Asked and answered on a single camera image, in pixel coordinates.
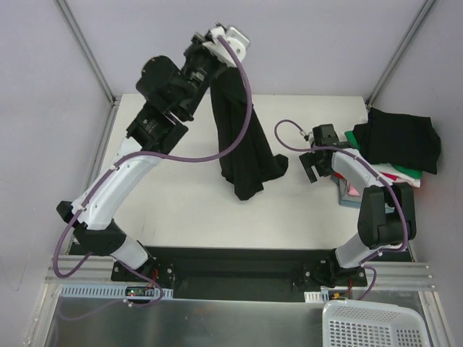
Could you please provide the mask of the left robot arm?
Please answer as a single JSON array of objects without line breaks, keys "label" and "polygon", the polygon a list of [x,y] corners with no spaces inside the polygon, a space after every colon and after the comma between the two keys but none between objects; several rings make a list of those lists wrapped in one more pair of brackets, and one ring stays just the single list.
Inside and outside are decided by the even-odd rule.
[{"label": "left robot arm", "polygon": [[57,213],[89,255],[110,256],[128,266],[135,280],[152,276],[156,262],[145,247],[127,235],[114,215],[140,180],[155,168],[187,133],[212,79],[235,67],[246,49],[235,45],[221,27],[195,35],[178,67],[167,56],[147,61],[136,89],[145,103],[127,127],[126,137],[109,167],[72,201],[61,201]]}]

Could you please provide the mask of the black printed t-shirt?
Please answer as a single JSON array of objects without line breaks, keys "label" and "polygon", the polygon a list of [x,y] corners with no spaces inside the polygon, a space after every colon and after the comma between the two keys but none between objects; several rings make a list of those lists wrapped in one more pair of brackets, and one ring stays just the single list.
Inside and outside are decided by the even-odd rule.
[{"label": "black printed t-shirt", "polygon": [[[238,69],[227,69],[212,81],[211,106],[222,152],[238,137],[246,115],[245,86]],[[265,182],[282,177],[289,167],[286,156],[272,153],[255,111],[242,141],[219,163],[221,175],[241,201],[263,191]]]}]

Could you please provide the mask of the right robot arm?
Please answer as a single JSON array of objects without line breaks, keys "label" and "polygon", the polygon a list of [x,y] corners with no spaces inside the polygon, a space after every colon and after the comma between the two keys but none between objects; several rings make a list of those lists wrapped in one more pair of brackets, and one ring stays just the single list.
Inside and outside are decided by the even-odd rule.
[{"label": "right robot arm", "polygon": [[332,124],[314,127],[306,138],[310,150],[299,159],[309,181],[340,174],[361,198],[356,234],[310,270],[313,281],[333,288],[347,283],[365,262],[384,251],[402,251],[416,236],[414,193],[409,184],[388,179],[357,149],[340,141]]}]

